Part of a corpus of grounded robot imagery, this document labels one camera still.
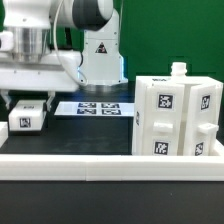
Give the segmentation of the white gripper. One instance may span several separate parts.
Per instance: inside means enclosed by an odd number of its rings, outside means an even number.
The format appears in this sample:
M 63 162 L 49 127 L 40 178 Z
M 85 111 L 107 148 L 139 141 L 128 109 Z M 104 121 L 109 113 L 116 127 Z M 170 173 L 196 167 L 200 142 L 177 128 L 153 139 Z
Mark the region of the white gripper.
M 56 92 L 74 92 L 78 84 L 77 69 L 81 64 L 81 53 L 77 51 L 54 51 L 44 55 L 39 63 L 16 62 L 9 53 L 0 53 L 0 96 L 10 109 L 8 90 L 48 92 L 47 111 L 51 110 Z

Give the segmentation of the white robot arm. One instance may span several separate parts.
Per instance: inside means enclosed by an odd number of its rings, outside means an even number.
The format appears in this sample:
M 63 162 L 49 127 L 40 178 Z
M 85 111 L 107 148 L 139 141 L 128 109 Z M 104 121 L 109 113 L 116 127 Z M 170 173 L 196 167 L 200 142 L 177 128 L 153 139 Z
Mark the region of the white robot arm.
M 2 0 L 0 31 L 0 97 L 8 92 L 43 91 L 52 101 L 57 92 L 79 87 L 107 89 L 127 81 L 119 54 L 119 15 L 113 0 Z M 49 45 L 56 29 L 84 32 L 84 50 Z

